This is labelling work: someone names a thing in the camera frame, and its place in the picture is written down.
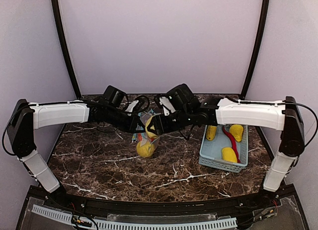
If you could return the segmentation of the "pale yellow potato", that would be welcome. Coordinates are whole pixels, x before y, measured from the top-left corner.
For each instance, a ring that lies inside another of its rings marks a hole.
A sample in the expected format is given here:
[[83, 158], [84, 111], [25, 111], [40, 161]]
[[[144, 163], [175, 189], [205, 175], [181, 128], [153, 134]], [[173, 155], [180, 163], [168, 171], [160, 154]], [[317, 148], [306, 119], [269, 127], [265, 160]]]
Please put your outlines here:
[[146, 129], [145, 130], [146, 130], [147, 137], [151, 140], [154, 140], [154, 139], [158, 138], [159, 136], [157, 134], [155, 134], [155, 127], [153, 124], [151, 124], [152, 118], [153, 118], [153, 116], [151, 116], [146, 121], [146, 124], [145, 124]]

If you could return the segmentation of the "clear zip bag blue zipper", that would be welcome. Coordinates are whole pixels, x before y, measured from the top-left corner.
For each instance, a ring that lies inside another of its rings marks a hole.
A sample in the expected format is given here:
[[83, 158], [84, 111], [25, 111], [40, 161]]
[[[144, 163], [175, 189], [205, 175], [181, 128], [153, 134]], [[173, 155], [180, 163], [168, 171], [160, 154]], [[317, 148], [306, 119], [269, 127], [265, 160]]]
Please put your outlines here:
[[152, 109], [141, 115], [141, 121], [145, 127], [143, 133], [138, 133], [138, 143], [136, 145], [137, 154], [141, 157], [151, 157], [159, 145], [160, 136], [147, 131], [147, 127], [155, 115], [156, 113]]

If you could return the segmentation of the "round yellow lemon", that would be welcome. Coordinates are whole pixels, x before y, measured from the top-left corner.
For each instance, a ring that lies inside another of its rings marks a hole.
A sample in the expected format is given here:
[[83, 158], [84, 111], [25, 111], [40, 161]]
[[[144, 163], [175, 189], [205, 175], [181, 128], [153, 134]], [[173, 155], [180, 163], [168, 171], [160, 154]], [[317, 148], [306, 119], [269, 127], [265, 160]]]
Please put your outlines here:
[[141, 145], [142, 142], [138, 142], [136, 146], [137, 154], [141, 157], [151, 157], [156, 149], [155, 145], [146, 142], [143, 145]]

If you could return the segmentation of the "yellow mango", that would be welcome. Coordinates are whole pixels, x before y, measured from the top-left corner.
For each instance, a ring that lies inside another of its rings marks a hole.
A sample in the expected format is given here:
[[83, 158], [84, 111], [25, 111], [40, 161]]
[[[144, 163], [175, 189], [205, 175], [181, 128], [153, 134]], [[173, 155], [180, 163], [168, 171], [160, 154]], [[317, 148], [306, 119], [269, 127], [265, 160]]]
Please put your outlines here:
[[222, 159], [228, 162], [238, 163], [238, 158], [235, 151], [230, 147], [224, 147], [221, 150]]

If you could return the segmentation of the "orange fruit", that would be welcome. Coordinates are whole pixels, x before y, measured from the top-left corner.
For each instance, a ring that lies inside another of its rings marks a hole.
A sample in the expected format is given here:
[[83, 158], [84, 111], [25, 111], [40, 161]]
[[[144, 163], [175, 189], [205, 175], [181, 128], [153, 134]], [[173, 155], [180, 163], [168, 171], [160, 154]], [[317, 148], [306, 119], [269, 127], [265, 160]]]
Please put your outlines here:
[[141, 141], [142, 139], [147, 139], [147, 134], [146, 133], [137, 133], [137, 140]]

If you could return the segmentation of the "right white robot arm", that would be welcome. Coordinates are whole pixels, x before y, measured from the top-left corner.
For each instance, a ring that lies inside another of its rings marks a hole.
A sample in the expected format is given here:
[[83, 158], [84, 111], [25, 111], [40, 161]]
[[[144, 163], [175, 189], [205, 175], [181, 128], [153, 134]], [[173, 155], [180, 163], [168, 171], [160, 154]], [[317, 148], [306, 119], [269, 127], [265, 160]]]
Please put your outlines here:
[[247, 101], [209, 96], [200, 101], [186, 84], [159, 96], [157, 104], [164, 113], [152, 117], [147, 133], [160, 136], [187, 126], [240, 124], [270, 128], [281, 132], [281, 144], [267, 172], [263, 188], [275, 192], [292, 165], [310, 143], [305, 140], [299, 107], [291, 96], [278, 101]]

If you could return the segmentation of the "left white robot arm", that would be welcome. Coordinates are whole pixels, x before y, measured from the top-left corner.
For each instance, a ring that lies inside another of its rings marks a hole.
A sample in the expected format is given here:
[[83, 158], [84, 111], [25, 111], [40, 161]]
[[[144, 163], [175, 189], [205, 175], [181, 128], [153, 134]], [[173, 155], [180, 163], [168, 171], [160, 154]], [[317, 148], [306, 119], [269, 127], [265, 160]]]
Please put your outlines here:
[[94, 99], [47, 103], [20, 99], [4, 128], [1, 144], [48, 193], [54, 193], [63, 189], [62, 184], [48, 167], [36, 142], [43, 147], [43, 138], [47, 137], [52, 148], [62, 127], [69, 123], [104, 123], [132, 133], [140, 120], [137, 110], [143, 104], [139, 99], [130, 101], [126, 93], [113, 86]]

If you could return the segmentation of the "yellow fruit back left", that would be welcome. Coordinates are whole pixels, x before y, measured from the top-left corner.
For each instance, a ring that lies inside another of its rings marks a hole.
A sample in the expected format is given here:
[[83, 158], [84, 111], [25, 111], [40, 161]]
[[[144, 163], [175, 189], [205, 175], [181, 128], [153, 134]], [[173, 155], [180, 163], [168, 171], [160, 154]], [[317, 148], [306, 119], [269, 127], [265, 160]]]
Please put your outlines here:
[[216, 136], [217, 126], [209, 125], [206, 130], [206, 139], [212, 141]]

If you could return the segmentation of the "light blue plastic basket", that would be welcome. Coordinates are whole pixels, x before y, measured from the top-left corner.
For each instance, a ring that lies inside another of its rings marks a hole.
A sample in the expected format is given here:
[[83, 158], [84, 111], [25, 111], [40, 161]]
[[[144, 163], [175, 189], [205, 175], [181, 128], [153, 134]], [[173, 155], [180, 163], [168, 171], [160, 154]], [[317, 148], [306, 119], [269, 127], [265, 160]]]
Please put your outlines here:
[[208, 126], [205, 126], [201, 148], [199, 151], [199, 164], [208, 167], [239, 173], [248, 165], [248, 126], [243, 126], [242, 141], [236, 142], [240, 163], [225, 161], [222, 158], [222, 148], [231, 147], [230, 139], [223, 133], [222, 125], [216, 129], [215, 138], [210, 141], [206, 138]]

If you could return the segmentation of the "red chili pepper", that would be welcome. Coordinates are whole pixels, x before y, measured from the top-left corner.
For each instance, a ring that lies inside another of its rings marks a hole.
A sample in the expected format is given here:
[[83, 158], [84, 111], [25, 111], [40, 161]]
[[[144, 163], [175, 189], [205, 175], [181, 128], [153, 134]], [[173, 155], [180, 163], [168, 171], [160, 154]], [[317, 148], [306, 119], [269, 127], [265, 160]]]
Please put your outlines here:
[[228, 132], [228, 131], [225, 129], [224, 126], [222, 127], [222, 131], [223, 131], [223, 133], [224, 133], [224, 134], [230, 139], [230, 141], [231, 141], [231, 144], [232, 144], [231, 149], [233, 150], [233, 152], [234, 152], [234, 154], [235, 154], [235, 156], [236, 156], [236, 161], [233, 161], [233, 162], [240, 163], [239, 153], [238, 153], [238, 151], [237, 151], [237, 145], [236, 145], [236, 140], [235, 140], [234, 136], [233, 136], [230, 132]]

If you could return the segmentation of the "black front table rail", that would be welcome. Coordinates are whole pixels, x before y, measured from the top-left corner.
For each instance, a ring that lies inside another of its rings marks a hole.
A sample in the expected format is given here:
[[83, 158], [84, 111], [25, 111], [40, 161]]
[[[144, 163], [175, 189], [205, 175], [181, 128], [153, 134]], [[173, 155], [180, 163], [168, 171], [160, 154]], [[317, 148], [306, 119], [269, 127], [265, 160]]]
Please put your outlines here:
[[274, 195], [259, 191], [238, 197], [192, 201], [192, 202], [125, 202], [94, 199], [66, 193], [64, 187], [52, 194], [45, 194], [45, 205], [70, 210], [88, 216], [104, 217], [108, 214], [123, 214], [137, 216], [177, 216], [217, 213], [219, 216], [250, 215], [254, 210], [273, 207]]

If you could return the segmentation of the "black frame post left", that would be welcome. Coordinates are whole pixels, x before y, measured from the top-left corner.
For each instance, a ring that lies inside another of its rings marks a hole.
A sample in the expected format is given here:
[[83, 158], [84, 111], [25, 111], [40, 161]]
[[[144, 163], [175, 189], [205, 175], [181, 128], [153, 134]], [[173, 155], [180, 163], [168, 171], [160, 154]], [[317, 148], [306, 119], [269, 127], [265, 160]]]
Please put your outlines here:
[[60, 6], [59, 6], [59, 0], [51, 0], [51, 5], [52, 5], [52, 11], [53, 11], [53, 16], [54, 16], [54, 21], [55, 21], [55, 26], [59, 38], [59, 43], [61, 47], [61, 51], [63, 54], [64, 62], [66, 65], [66, 69], [68, 72], [68, 76], [74, 91], [74, 94], [76, 98], [81, 98], [81, 91], [80, 87], [76, 78], [76, 74], [73, 68], [73, 64], [71, 61], [67, 41], [66, 41], [66, 36], [64, 32], [64, 27], [62, 24], [62, 16], [61, 16], [61, 11], [60, 11]]

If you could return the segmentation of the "black frame post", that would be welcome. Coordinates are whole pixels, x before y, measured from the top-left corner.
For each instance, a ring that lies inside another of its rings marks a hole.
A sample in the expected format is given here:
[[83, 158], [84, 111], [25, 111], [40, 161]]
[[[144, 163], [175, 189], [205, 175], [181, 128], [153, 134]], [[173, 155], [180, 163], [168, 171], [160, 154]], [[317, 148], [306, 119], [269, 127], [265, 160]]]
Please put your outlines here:
[[262, 43], [262, 38], [263, 38], [264, 30], [265, 30], [269, 2], [270, 2], [270, 0], [262, 0], [260, 17], [259, 17], [256, 36], [255, 36], [255, 42], [254, 42], [253, 50], [251, 53], [251, 58], [250, 58], [249, 66], [248, 66], [247, 73], [245, 76], [245, 80], [243, 83], [243, 87], [242, 87], [241, 93], [239, 95], [239, 97], [241, 99], [246, 98], [247, 93], [248, 93], [248, 89], [249, 89], [249, 86], [251, 84], [251, 80], [252, 80], [252, 77], [254, 74], [254, 69], [256, 66], [257, 59], [258, 59], [258, 55], [259, 55], [259, 51], [260, 51], [260, 47], [261, 47], [261, 43]]
[[62, 24], [62, 16], [61, 16], [61, 11], [60, 11], [60, 6], [59, 6], [59, 0], [51, 0], [51, 5], [52, 5], [52, 11], [53, 11], [53, 16], [54, 16], [54, 21], [55, 21], [55, 26], [59, 38], [59, 43], [61, 47], [61, 51], [63, 54], [64, 62], [66, 65], [66, 69], [68, 72], [68, 76], [74, 91], [74, 94], [76, 98], [81, 98], [81, 91], [80, 87], [76, 78], [76, 74], [73, 68], [73, 64], [71, 61], [67, 41], [66, 41], [66, 36], [64, 32], [64, 27]]

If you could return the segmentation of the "black frame post right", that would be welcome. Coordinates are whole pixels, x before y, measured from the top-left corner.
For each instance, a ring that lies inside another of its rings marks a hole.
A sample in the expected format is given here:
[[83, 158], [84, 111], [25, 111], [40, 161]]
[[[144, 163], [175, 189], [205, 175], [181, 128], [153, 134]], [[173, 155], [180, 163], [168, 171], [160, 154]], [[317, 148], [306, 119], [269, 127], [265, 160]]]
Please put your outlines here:
[[241, 99], [246, 98], [247, 93], [248, 93], [248, 89], [249, 89], [249, 86], [251, 84], [251, 80], [252, 80], [252, 77], [254, 74], [254, 69], [256, 66], [257, 59], [258, 59], [258, 55], [259, 55], [259, 51], [260, 51], [260, 47], [261, 47], [261, 43], [262, 43], [262, 38], [263, 38], [264, 30], [265, 30], [269, 2], [270, 2], [270, 0], [262, 0], [260, 17], [259, 17], [256, 36], [255, 36], [255, 42], [254, 42], [253, 50], [251, 53], [251, 58], [250, 58], [249, 66], [248, 66], [247, 73], [245, 76], [245, 80], [243, 83], [243, 87], [242, 87], [241, 93], [239, 95], [239, 97]]

